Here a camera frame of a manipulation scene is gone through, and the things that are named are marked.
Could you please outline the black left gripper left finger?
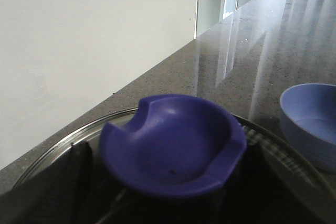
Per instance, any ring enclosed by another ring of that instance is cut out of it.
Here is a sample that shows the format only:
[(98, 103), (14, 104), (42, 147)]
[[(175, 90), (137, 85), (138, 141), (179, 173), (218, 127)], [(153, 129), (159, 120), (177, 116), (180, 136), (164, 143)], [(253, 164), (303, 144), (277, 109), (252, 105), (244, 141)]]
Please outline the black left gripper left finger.
[(1, 195), (1, 223), (77, 223), (88, 198), (92, 150), (87, 142)]

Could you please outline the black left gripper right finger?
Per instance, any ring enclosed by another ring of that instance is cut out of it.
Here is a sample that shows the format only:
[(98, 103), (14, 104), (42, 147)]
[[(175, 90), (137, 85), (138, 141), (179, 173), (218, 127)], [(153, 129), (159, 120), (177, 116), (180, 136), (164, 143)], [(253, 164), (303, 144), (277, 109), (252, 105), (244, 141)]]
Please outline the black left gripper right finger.
[(267, 164), (260, 145), (247, 147), (225, 185), (223, 223), (322, 223)]

